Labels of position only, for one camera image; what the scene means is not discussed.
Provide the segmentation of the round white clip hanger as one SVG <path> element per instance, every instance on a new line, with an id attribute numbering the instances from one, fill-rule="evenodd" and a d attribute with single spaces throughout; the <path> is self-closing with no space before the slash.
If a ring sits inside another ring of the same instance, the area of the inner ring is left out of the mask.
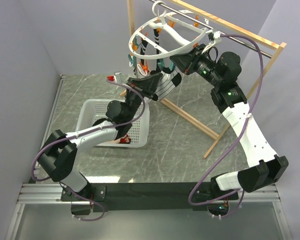
<path id="1" fill-rule="evenodd" d="M 162 13 L 159 13 L 156 11 L 156 7 L 159 4 L 163 4 L 164 2 L 162 0 L 157 0 L 154 1 L 151 7 L 152 13 L 154 14 L 154 18 L 148 20 L 146 23 L 141 25 L 135 32 L 131 35 L 129 42 L 128 42 L 128 48 L 131 54 L 139 59 L 144 59 L 144 60 L 156 60 L 156 59 L 164 59 L 171 57 L 175 54 L 179 54 L 191 47 L 193 47 L 195 44 L 197 44 L 201 39 L 203 39 L 207 35 L 207 31 L 213 30 L 209 29 L 208 27 L 204 28 L 199 28 L 196 27 L 192 24 L 188 24 L 178 18 L 175 18 L 174 15 L 177 15 L 176 13 L 173 12 L 167 12 L 163 11 Z M 187 16 L 190 13 L 190 11 L 187 10 L 182 10 Z M 184 28 L 187 28 L 198 35 L 191 41 L 183 38 L 173 27 L 172 24 L 175 23 L 177 25 L 180 25 Z M 175 48 L 173 50 L 166 50 L 162 46 L 157 46 L 155 41 L 151 40 L 149 37 L 147 37 L 144 33 L 143 30 L 145 28 L 151 28 L 151 29 L 160 29 L 161 32 L 165 32 L 168 34 L 176 43 L 179 44 L 178 48 Z M 141 56 L 140 53 L 138 53 L 139 45 L 137 44 L 137 40 L 146 40 L 148 42 L 148 45 L 152 46 L 155 50 L 158 50 L 158 54 L 153 54 L 153 55 L 143 55 Z"/>

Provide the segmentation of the white black striped sock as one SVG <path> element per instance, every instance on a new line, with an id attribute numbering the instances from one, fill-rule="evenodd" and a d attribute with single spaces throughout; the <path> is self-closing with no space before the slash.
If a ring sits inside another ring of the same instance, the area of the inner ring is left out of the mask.
<path id="1" fill-rule="evenodd" d="M 182 76 L 177 70 L 162 70 L 163 73 L 163 84 L 164 88 L 175 88 L 181 81 Z"/>

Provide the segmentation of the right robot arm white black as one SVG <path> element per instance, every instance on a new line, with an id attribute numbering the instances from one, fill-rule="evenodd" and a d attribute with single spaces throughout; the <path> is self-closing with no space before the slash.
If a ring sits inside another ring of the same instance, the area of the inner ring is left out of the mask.
<path id="1" fill-rule="evenodd" d="M 202 44 L 188 53 L 175 54 L 170 60 L 184 74 L 198 73 L 213 86 L 210 92 L 212 101 L 235 132 L 248 164 L 247 169 L 213 177 L 213 184 L 209 187 L 211 197 L 220 200 L 229 190 L 242 189 L 251 193 L 276 183 L 289 162 L 285 156 L 278 156 L 268 144 L 236 82 L 242 71 L 240 56 L 226 51 L 214 61 L 204 47 Z"/>

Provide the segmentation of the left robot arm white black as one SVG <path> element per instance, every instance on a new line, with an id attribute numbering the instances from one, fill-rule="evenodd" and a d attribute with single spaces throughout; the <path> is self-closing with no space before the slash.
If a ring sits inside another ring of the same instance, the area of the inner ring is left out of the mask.
<path id="1" fill-rule="evenodd" d="M 88 201 L 92 195 L 92 187 L 74 169 L 77 153 L 123 137 L 132 123 L 139 119 L 136 112 L 139 107 L 145 107 L 145 98 L 157 100 L 156 90 L 162 77 L 161 72 L 144 78 L 129 77 L 123 84 L 115 76 L 108 76 L 106 81 L 109 84 L 126 89 L 125 100 L 112 100 L 107 105 L 106 117 L 97 125 L 68 133 L 54 131 L 34 162 L 41 165 L 49 179 L 63 183 L 71 189 L 72 195 L 78 201 Z"/>

